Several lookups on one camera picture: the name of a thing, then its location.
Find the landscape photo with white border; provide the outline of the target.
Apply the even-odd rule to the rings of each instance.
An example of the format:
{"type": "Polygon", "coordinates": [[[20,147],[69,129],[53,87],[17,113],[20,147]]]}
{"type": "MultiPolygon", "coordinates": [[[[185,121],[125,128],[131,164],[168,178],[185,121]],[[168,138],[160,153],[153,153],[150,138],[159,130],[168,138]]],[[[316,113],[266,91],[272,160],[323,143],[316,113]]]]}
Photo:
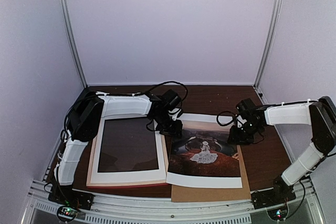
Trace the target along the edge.
{"type": "Polygon", "coordinates": [[[186,113],[173,137],[166,182],[190,188],[242,188],[237,145],[228,144],[230,116],[186,113]]]}

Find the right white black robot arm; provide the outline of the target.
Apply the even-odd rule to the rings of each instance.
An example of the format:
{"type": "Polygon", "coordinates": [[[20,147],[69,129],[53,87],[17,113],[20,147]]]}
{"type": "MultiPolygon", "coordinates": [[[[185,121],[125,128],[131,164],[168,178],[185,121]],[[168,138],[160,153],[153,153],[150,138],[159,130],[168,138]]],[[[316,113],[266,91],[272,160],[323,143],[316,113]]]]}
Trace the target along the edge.
{"type": "Polygon", "coordinates": [[[256,134],[263,134],[268,126],[304,127],[311,138],[307,148],[273,182],[269,192],[272,203],[279,204],[289,196],[295,183],[313,173],[335,149],[335,105],[329,96],[317,100],[280,104],[255,105],[251,99],[236,105],[232,116],[228,142],[249,145],[256,134]]]}

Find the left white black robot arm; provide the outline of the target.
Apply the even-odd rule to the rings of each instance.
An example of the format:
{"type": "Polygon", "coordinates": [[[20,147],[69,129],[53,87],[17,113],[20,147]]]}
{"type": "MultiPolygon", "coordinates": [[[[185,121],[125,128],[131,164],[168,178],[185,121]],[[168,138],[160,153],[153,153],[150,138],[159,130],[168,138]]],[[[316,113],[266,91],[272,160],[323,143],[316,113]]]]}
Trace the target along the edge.
{"type": "Polygon", "coordinates": [[[75,171],[85,147],[99,131],[102,119],[148,118],[156,132],[167,136],[181,136],[182,122],[178,120],[183,99],[169,89],[163,95],[150,91],[131,94],[110,94],[85,89],[65,117],[61,133],[63,146],[58,154],[52,184],[54,194],[64,205],[71,205],[76,197],[72,189],[75,171]]]}

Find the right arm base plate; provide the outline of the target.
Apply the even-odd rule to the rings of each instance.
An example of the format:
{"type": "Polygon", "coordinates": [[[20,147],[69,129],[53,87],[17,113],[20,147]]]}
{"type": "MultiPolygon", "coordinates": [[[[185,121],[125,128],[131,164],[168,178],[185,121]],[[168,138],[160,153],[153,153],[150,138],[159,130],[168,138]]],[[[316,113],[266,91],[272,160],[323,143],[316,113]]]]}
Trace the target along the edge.
{"type": "Polygon", "coordinates": [[[275,205],[283,205],[288,201],[295,200],[296,194],[294,192],[289,192],[284,196],[276,195],[274,189],[267,189],[262,191],[254,191],[251,194],[251,200],[254,209],[268,208],[275,205]]]}

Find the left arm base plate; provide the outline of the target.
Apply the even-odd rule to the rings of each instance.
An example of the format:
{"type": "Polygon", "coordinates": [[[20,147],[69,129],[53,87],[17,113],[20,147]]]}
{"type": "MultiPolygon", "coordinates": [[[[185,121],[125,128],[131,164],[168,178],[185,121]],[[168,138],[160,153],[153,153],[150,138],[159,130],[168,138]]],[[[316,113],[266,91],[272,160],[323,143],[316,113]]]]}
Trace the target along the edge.
{"type": "Polygon", "coordinates": [[[75,209],[90,210],[94,195],[72,189],[72,186],[52,186],[48,200],[75,209]]]}

